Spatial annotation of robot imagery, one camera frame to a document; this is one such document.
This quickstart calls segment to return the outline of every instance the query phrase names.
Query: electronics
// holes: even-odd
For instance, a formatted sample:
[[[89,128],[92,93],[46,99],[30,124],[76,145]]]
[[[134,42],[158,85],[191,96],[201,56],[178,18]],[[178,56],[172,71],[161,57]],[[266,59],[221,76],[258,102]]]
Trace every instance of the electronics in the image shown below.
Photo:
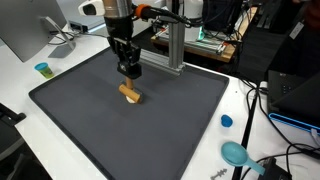
[[[276,159],[270,157],[264,161],[264,175],[260,175],[258,180],[291,180],[292,176],[276,164]]]
[[[0,38],[22,62],[37,54],[57,31],[44,18],[52,18],[60,27],[66,25],[56,0],[2,0]]]
[[[320,72],[304,79],[269,71],[268,78],[270,119],[320,133]]]
[[[203,1],[204,29],[231,34],[239,18],[241,6],[242,0]]]

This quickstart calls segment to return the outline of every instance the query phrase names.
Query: blue spoon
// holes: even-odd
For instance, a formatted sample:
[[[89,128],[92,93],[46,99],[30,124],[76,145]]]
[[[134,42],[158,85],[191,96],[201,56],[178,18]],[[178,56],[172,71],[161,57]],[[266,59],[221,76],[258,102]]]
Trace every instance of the blue spoon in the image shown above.
[[[226,142],[221,147],[222,158],[231,166],[240,167],[247,165],[263,175],[265,169],[250,159],[247,150],[235,142]]]

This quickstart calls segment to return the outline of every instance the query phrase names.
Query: white table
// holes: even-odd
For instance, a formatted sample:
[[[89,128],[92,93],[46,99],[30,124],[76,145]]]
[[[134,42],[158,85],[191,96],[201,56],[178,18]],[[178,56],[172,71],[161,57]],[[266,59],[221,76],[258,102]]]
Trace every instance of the white table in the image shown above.
[[[262,82],[261,87],[267,87],[266,82]],[[263,109],[267,110],[267,97],[261,96]],[[273,121],[279,130],[293,143],[308,144],[317,147],[310,133],[285,125],[283,123]],[[271,123],[261,111],[257,103],[252,123],[252,129],[247,147],[248,153],[253,160],[283,154],[286,152],[289,144],[285,142],[281,136],[272,127]],[[290,152],[296,152],[295,148],[291,148]],[[276,158],[277,165],[287,171],[285,156]],[[309,156],[297,154],[289,156],[289,167],[293,180],[316,180],[320,177],[320,161]],[[250,170],[245,179],[258,179],[258,174]]]
[[[16,128],[53,179],[102,180],[105,176],[28,96],[29,91],[46,81],[34,70],[37,63],[47,62],[59,75],[109,46],[106,39],[93,36],[77,38],[76,43],[76,49],[64,59],[47,58],[54,46],[46,46],[26,63],[22,63],[7,46],[0,47],[0,102],[27,115]],[[234,168],[221,158],[220,148],[230,140],[241,143],[248,118],[245,101],[248,88],[240,80],[229,78],[229,86],[183,179],[208,180],[224,168],[228,171],[221,179],[232,177]],[[223,114],[233,118],[230,128],[222,127],[220,117]]]

